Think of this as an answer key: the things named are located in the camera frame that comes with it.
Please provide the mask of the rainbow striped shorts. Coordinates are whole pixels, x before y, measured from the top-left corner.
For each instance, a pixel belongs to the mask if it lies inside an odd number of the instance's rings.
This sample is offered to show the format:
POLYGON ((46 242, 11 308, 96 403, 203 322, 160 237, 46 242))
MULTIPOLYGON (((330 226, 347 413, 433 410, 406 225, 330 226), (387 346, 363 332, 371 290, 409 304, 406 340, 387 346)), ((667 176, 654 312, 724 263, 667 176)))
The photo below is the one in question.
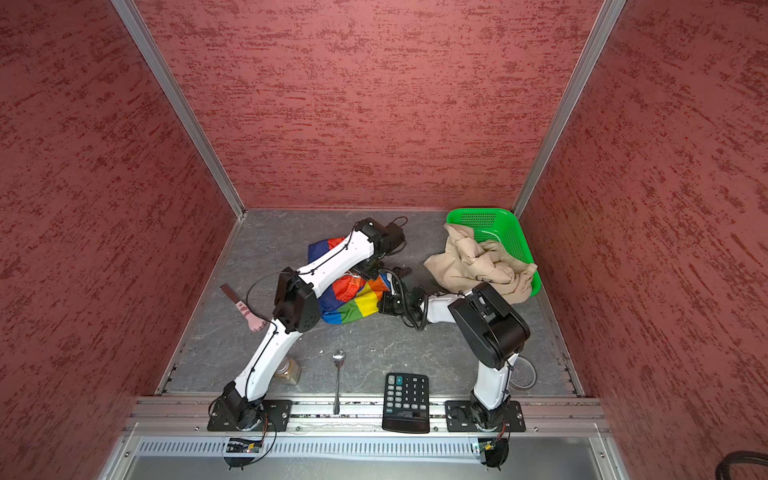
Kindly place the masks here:
POLYGON ((319 298, 322 320, 328 324, 347 324, 379 312, 378 303, 392 290, 391 276, 379 275, 375 280, 346 273, 319 298))

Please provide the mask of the beige shorts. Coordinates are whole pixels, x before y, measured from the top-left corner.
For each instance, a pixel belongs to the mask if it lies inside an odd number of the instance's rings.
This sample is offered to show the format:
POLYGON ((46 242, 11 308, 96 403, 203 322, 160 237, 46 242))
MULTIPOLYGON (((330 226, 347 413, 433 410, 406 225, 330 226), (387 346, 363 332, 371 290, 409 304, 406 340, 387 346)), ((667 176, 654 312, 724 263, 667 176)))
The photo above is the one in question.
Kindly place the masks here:
POLYGON ((533 295, 535 263, 510 255, 494 240, 477 242, 468 226, 445 224, 445 250, 428 257, 423 265, 443 289, 469 293, 480 282, 489 283, 509 304, 521 304, 533 295))

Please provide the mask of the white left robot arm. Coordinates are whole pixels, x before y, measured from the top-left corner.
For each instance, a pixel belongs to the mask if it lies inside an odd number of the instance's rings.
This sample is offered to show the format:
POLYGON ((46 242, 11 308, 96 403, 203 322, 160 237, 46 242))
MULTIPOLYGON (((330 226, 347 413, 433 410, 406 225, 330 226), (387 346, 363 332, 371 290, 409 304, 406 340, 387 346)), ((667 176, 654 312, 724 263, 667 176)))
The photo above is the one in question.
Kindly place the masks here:
POLYGON ((362 273, 405 241, 402 226, 372 218, 356 222, 350 233, 317 260, 280 272, 267 333, 243 371, 223 388, 209 409, 210 424, 230 431, 264 426, 261 403, 272 376, 293 344, 321 320, 321 295, 351 271, 362 273))

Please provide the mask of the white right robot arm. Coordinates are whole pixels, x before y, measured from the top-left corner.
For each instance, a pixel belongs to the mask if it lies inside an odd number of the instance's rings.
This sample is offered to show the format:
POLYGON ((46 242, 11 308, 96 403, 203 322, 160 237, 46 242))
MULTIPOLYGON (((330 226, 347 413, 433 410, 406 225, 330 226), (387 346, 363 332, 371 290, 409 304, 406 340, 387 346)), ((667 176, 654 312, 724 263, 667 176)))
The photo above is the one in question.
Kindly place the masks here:
MULTIPOLYGON (((521 407, 510 399, 510 375, 531 331, 525 320, 487 282, 458 294, 407 289, 398 276, 378 302, 383 315, 397 316, 422 331, 453 324, 478 361, 469 399, 444 403, 450 432, 489 432, 503 436, 526 430, 521 407)), ((403 434, 430 431, 430 381, 420 374, 389 373, 385 378, 382 428, 403 434)))

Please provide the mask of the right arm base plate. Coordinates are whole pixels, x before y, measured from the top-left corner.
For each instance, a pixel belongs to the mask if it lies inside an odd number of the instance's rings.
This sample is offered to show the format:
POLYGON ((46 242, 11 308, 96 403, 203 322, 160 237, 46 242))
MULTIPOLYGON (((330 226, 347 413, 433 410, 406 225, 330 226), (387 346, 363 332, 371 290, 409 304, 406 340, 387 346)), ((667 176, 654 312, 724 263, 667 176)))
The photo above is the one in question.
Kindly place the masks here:
POLYGON ((507 400, 493 410, 479 401, 449 400, 445 402, 449 432, 523 433, 527 430, 521 404, 507 400))

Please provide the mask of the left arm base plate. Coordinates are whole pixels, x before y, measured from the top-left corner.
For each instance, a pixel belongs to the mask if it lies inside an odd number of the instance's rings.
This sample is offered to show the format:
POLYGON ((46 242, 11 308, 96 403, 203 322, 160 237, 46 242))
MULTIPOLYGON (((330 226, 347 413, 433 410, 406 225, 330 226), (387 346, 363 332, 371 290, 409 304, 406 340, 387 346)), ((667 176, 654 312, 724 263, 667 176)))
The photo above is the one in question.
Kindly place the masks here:
POLYGON ((290 400, 263 400, 252 427, 238 427, 220 398, 209 405, 209 432, 256 432, 264 427, 284 432, 290 418, 293 402, 290 400))

